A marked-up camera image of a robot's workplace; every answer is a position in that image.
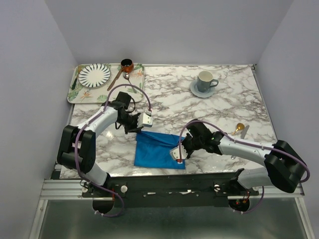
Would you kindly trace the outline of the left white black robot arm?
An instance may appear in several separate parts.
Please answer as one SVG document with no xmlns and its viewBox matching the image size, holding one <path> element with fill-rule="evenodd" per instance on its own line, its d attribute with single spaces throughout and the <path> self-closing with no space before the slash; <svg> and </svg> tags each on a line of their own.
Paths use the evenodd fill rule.
<svg viewBox="0 0 319 239">
<path fill-rule="evenodd" d="M 94 183 L 93 190 L 100 197 L 110 193 L 111 185 L 107 182 L 110 175 L 95 162 L 96 138 L 113 124 L 122 125 L 126 134 L 153 124 L 150 112 L 132 115 L 127 111 L 131 99 L 129 94 L 119 92 L 114 101 L 103 103 L 88 120 L 77 126 L 67 125 L 62 132 L 57 163 L 77 170 L 80 177 Z"/>
</svg>

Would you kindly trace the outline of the blue satin napkin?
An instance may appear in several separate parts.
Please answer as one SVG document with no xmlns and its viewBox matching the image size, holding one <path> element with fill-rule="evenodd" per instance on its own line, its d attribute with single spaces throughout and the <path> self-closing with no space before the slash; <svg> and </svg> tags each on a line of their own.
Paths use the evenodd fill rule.
<svg viewBox="0 0 319 239">
<path fill-rule="evenodd" d="M 178 135 L 141 131 L 136 135 L 134 165 L 144 168 L 184 170 L 185 163 L 177 163 L 170 151 L 177 147 Z"/>
</svg>

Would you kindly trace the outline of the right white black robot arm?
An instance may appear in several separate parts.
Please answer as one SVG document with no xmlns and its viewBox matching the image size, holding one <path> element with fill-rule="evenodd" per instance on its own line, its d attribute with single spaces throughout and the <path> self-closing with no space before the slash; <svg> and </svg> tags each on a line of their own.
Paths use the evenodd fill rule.
<svg viewBox="0 0 319 239">
<path fill-rule="evenodd" d="M 230 191 L 241 195 L 247 189 L 274 186 L 286 193 L 293 193 L 299 183 L 309 180 L 310 170 L 305 162 L 282 140 L 274 144 L 263 144 L 236 139 L 221 129 L 211 132 L 209 122 L 194 119 L 183 129 L 189 133 L 180 138 L 171 156 L 177 162 L 190 158 L 200 149 L 208 153 L 237 156 L 260 165 L 255 169 L 243 169 L 229 183 Z"/>
</svg>

